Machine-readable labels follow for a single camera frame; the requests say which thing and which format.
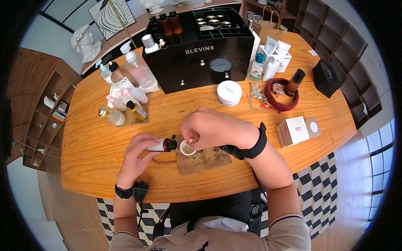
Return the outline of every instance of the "white sculpture head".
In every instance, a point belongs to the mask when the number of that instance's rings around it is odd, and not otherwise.
[[[84,58],[83,63],[89,62],[95,59],[95,57],[101,51],[101,42],[98,41],[92,44],[92,33],[89,32],[89,24],[76,30],[71,37],[71,46],[78,53],[82,53]]]
[[[151,9],[151,15],[155,15],[156,13],[160,13],[163,11],[163,8],[160,8],[160,5],[164,2],[164,0],[138,0],[138,5],[144,7],[145,9]]]

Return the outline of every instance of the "pink cap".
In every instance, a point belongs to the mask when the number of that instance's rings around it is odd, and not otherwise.
[[[124,94],[124,95],[130,94],[130,90],[129,90],[128,88],[124,88],[124,89],[123,89],[123,94]]]

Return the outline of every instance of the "wooden table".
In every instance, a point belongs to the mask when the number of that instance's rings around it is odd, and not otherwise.
[[[285,158],[293,173],[325,157],[356,133],[352,115],[341,90],[328,99],[314,87],[312,68],[319,57],[313,57],[308,52],[311,47],[295,33],[288,33],[284,40],[292,45],[289,51],[292,59],[286,71],[275,74],[275,77],[290,79],[297,68],[304,70],[306,77],[299,87],[298,105],[282,114],[259,108],[260,102],[255,98],[251,98],[254,106],[251,110],[246,98],[251,86],[246,80],[239,82],[243,95],[235,107],[225,107],[217,101],[216,85],[167,95],[160,90],[151,94],[149,123],[116,128],[98,117],[98,109],[106,104],[105,97],[110,87],[100,77],[100,70],[92,73],[77,85],[68,111],[62,143],[62,186],[74,192],[113,199],[115,178],[131,137],[137,133],[153,133],[161,138],[180,134],[181,118],[201,106],[251,121],[255,125],[263,121],[268,140]],[[124,60],[122,56],[116,61],[123,64]],[[286,118],[296,116],[317,118],[321,135],[281,149],[276,126]],[[156,161],[175,159],[174,152],[162,153],[155,158]],[[235,158],[232,160],[230,165],[188,175],[180,175],[176,163],[158,164],[151,161],[139,177],[150,187],[145,202],[204,200],[256,188],[247,162]]]

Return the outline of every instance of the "black cosmetic organizer box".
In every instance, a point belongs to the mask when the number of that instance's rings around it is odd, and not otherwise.
[[[223,15],[230,28],[200,31],[198,18]],[[183,33],[164,37],[168,47],[142,57],[163,91],[168,94],[246,78],[254,36],[232,8],[206,8],[178,14]],[[148,23],[147,34],[152,34]]]

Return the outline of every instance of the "framed artwork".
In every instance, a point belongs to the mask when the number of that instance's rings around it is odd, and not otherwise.
[[[112,0],[112,3],[126,27],[135,23],[135,18],[125,0]],[[123,26],[108,0],[97,2],[89,8],[89,13],[106,40],[123,30]]]

